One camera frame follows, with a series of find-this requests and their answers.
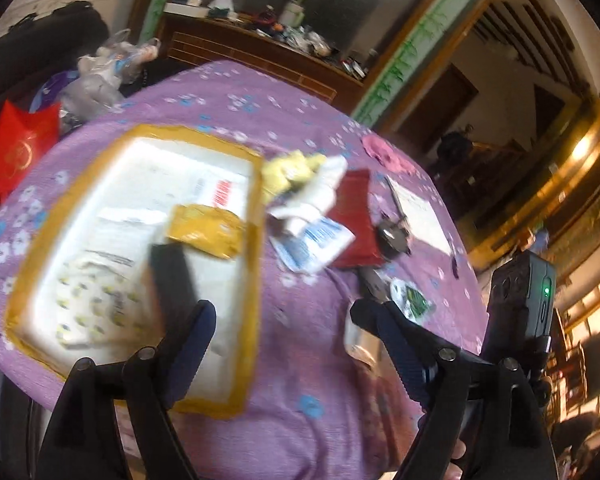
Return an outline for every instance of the table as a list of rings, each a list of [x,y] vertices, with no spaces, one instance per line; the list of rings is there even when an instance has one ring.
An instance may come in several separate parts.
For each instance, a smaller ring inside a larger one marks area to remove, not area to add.
[[[0,369],[48,409],[62,382],[4,338],[5,301],[55,200],[113,139],[140,123],[195,127],[267,158],[294,149],[342,154],[351,169],[372,170],[368,204],[374,221],[382,211],[397,215],[384,181],[388,172],[362,147],[361,138],[373,133],[299,89],[220,61],[141,91],[58,144],[0,208]],[[436,304],[426,326],[477,352],[487,314],[458,232],[422,170],[389,175],[432,203],[458,251],[459,279],[448,255],[417,240],[413,256],[381,272],[415,282]],[[383,415],[392,414],[395,445],[406,452],[420,410],[392,380],[384,385],[383,408],[377,381],[344,351],[345,314],[358,290],[355,274],[329,269],[316,276],[292,274],[267,242],[262,283],[260,349],[245,412],[229,421],[185,414],[175,421],[194,467],[218,480],[376,478],[388,466]]]

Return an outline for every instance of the red gift bag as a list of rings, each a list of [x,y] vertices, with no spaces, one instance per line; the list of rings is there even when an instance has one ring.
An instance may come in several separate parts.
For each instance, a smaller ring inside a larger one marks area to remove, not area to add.
[[[0,202],[56,142],[60,104],[29,114],[5,101],[0,112]]]

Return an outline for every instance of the wooden door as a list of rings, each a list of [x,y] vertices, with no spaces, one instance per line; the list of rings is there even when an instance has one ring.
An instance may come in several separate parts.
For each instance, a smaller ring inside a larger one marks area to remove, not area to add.
[[[447,133],[477,94],[477,89],[464,74],[456,66],[449,65],[415,110],[388,137],[408,155],[418,159]]]

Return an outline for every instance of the yellow packet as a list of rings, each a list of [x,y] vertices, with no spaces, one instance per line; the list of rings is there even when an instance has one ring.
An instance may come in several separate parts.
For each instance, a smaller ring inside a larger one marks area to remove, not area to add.
[[[167,236],[225,260],[242,249],[244,222],[234,213],[206,205],[177,205]]]

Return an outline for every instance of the wooden cabinet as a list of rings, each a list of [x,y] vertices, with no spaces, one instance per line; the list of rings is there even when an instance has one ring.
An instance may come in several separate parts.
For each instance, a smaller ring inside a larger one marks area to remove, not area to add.
[[[268,73],[350,114],[363,84],[342,70],[230,23],[165,13],[158,33],[168,57],[194,66],[231,59]]]

